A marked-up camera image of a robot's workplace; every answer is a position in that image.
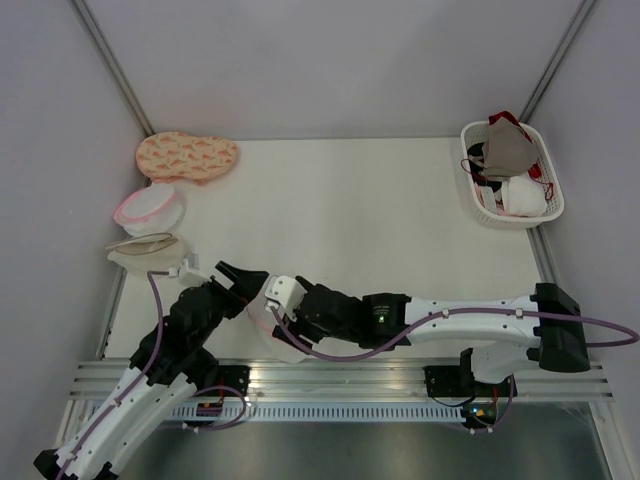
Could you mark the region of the white mesh laundry bag pink zipper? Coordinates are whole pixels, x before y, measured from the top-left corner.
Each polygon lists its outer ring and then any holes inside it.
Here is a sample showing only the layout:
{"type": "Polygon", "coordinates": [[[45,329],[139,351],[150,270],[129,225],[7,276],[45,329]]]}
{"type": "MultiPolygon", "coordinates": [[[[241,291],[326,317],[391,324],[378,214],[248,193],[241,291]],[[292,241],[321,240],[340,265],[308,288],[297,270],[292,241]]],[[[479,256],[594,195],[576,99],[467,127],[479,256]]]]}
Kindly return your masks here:
{"type": "Polygon", "coordinates": [[[259,335],[273,358],[286,363],[300,363],[306,358],[303,352],[272,336],[274,328],[278,324],[272,312],[265,309],[267,305],[266,290],[267,286],[263,286],[260,293],[247,307],[246,312],[258,328],[259,335]]]}

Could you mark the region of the taupe grey bra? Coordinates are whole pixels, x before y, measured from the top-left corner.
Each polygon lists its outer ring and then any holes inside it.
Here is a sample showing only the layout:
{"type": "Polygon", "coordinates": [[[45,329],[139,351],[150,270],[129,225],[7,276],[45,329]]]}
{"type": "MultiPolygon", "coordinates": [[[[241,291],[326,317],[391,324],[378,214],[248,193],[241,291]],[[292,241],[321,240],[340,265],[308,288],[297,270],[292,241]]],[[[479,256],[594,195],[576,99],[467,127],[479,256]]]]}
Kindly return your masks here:
{"type": "Polygon", "coordinates": [[[504,181],[527,172],[537,161],[538,149],[518,125],[501,118],[489,126],[484,142],[484,175],[504,181]]]}

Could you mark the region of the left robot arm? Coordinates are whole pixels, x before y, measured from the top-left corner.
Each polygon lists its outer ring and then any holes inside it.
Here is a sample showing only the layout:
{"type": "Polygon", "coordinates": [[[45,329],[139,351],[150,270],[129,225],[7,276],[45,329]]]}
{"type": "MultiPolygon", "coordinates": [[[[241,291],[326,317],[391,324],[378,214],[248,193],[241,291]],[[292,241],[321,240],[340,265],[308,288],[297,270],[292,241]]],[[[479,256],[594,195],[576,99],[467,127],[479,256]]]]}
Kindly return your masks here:
{"type": "Polygon", "coordinates": [[[183,290],[140,342],[116,387],[66,444],[44,450],[34,466],[45,479],[115,479],[172,411],[195,396],[246,390],[219,378],[219,362],[204,345],[225,319],[241,314],[269,275],[219,262],[216,275],[183,290]]]}

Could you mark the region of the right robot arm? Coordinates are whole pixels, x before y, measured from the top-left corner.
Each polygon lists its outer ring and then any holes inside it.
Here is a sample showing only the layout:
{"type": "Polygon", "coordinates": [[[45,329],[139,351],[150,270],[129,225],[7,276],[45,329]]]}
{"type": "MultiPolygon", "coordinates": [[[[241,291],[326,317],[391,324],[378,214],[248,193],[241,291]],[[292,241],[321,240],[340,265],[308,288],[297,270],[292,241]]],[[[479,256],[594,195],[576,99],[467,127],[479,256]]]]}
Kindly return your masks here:
{"type": "Polygon", "coordinates": [[[345,341],[370,358],[396,347],[466,341],[456,371],[459,388],[478,395],[510,375],[538,367],[554,373],[589,370],[579,304],[554,283],[506,300],[452,302],[406,294],[348,296],[301,277],[279,276],[265,292],[273,337],[313,355],[325,338],[345,341]]]}

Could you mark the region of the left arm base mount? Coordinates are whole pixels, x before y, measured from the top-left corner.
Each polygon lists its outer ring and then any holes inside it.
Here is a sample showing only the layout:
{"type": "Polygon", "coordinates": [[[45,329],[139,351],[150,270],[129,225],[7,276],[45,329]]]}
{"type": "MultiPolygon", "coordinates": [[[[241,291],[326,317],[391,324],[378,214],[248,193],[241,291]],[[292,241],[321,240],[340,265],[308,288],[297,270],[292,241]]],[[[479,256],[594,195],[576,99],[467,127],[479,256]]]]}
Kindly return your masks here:
{"type": "Polygon", "coordinates": [[[214,390],[214,386],[230,387],[245,396],[250,384],[251,368],[248,365],[219,365],[196,380],[196,397],[231,394],[228,390],[214,390]]]}

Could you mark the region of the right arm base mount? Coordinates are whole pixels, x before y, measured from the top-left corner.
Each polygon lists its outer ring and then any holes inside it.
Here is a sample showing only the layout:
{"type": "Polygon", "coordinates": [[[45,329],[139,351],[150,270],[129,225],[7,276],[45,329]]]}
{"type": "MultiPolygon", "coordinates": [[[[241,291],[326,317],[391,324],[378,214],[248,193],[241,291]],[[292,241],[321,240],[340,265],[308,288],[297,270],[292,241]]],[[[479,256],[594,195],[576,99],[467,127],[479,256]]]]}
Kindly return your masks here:
{"type": "Polygon", "coordinates": [[[509,378],[498,384],[482,383],[463,373],[459,366],[425,366],[423,373],[427,396],[431,399],[489,399],[494,395],[507,398],[511,392],[509,378]]]}

